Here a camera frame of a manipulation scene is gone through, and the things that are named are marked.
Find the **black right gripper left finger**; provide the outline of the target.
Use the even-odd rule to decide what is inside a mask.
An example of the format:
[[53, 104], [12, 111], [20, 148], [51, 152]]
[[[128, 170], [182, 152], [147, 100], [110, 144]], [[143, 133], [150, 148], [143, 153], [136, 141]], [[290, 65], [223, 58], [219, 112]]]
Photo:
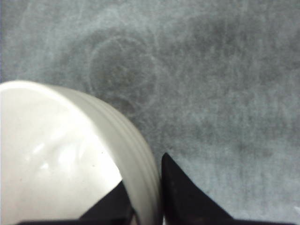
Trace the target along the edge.
[[82, 225], [135, 225], [136, 215], [123, 182], [79, 218]]

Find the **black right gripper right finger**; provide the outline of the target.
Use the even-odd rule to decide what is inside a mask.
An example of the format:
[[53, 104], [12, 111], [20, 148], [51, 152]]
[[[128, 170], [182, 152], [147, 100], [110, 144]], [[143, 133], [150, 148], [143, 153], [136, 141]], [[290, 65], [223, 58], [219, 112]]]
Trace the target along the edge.
[[234, 220], [193, 183], [168, 153], [162, 156], [161, 172], [168, 225], [206, 225]]

